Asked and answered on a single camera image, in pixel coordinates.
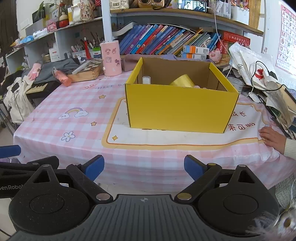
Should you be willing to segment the person's hand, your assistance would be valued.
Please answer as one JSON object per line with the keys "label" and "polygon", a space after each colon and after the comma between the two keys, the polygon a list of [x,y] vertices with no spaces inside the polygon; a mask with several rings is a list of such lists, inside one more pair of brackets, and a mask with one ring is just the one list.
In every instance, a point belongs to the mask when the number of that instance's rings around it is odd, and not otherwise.
{"label": "person's hand", "polygon": [[263,127],[259,130],[260,137],[264,140],[264,143],[269,146],[273,147],[275,150],[284,154],[285,152],[285,144],[287,138],[272,129],[271,127]]}

